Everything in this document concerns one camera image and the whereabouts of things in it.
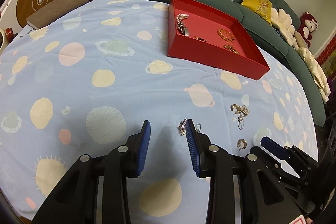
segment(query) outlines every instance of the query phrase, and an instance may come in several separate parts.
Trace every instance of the silver bolt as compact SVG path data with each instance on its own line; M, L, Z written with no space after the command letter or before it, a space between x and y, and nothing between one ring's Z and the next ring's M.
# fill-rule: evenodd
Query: silver bolt
M255 154L248 154L247 155L247 158L250 160L250 161L256 161L257 160L257 156Z
M126 146L126 145L122 145L122 146L119 146L118 147L118 151L120 152L120 153L124 153L124 152L126 152L128 150L128 147Z
M81 157L80 157L80 160L82 161L82 162L86 162L86 161L88 161L90 159L90 156L89 155L82 155Z
M211 152L217 152L218 150L219 150L219 148L218 148L218 146L217 145L210 145L209 146L209 150L211 151Z

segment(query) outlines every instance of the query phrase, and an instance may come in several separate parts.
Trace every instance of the brown notebook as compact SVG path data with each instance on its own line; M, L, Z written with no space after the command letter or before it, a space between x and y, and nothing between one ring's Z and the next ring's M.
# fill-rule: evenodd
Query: brown notebook
M54 0L29 16L27 23L35 30L41 29L90 1L92 0Z

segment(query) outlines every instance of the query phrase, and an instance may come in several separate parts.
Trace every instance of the open red tray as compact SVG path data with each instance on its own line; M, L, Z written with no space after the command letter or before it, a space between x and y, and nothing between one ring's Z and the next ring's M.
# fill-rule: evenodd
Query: open red tray
M195 0L171 0L168 15L168 56L198 62L231 71L255 80L260 79L269 67L260 50L244 27L234 17ZM176 26L178 14L189 14L183 20L189 37ZM218 35L224 29L234 35L226 42ZM201 37L207 42L195 39ZM232 45L240 54L225 49Z

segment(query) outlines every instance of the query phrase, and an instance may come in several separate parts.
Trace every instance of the planet pattern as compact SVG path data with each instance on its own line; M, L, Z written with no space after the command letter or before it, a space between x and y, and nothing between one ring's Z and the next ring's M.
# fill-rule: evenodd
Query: planet pattern
M261 50L270 71L252 80L168 57L167 10L146 0L94 0L46 28L25 27L2 53L0 185L20 215L31 219L80 155L106 155L145 119L152 134L144 171L128 180L139 223L205 221L209 178L198 179L186 156L177 129L184 118L234 155L268 136L317 159L308 101L286 67ZM250 110L243 130L232 104ZM246 150L238 150L240 138Z

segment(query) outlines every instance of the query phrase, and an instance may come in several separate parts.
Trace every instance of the yellow pillow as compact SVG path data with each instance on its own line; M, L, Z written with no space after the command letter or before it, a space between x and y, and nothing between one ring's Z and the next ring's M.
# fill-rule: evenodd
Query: yellow pillow
M272 3L269 0L244 0L242 6L249 8L256 14L260 15L264 20L266 20L270 25L271 22L271 8Z

